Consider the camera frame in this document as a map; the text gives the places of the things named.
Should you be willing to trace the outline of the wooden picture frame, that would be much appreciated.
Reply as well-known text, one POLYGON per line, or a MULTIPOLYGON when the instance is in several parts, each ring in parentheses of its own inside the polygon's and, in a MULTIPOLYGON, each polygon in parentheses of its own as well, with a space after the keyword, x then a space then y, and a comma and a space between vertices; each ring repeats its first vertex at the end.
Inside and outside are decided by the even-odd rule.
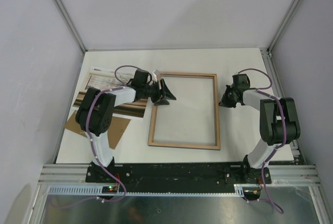
POLYGON ((167 106, 153 106, 148 145, 219 151, 217 75, 164 71, 161 77, 176 100, 167 106))

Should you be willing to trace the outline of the printed photo paper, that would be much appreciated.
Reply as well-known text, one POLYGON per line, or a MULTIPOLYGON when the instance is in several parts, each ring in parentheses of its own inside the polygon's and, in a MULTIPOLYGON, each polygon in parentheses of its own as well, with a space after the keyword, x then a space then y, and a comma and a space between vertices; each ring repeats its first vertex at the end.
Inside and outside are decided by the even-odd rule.
MULTIPOLYGON (((91 66, 89 71, 84 76, 84 79, 78 83, 78 91, 71 108, 78 110, 88 88, 93 87, 99 90, 114 89, 121 86, 114 76, 114 71, 111 69, 91 66)), ((133 103, 126 103, 114 108, 114 115, 127 119, 141 119, 144 117, 148 100, 140 99, 133 103)))

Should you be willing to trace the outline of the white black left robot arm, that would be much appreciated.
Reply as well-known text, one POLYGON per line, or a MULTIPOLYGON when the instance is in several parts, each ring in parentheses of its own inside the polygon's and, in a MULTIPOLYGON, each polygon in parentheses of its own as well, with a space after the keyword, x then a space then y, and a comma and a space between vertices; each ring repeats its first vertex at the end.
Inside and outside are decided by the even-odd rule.
POLYGON ((159 71, 150 73, 137 69, 134 77, 114 89, 99 90, 89 88, 76 113, 75 121, 90 141, 94 159, 99 165, 97 176, 103 182, 111 181, 115 169, 109 166, 113 160, 107 131, 111 125, 114 108, 140 99, 150 98, 155 106, 169 105, 176 97, 167 87, 159 71))

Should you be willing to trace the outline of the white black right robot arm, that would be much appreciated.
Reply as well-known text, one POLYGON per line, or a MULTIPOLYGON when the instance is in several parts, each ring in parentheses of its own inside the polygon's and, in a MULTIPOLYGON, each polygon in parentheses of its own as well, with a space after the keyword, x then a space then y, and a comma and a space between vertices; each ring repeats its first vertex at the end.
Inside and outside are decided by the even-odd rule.
POLYGON ((244 182, 252 183, 259 171, 265 175, 265 167, 280 148, 300 137, 301 129, 294 100, 252 88, 246 74, 233 75, 233 83, 226 86, 219 102, 225 108, 235 108, 237 104, 250 106, 260 113, 260 140, 244 157, 239 172, 244 182))

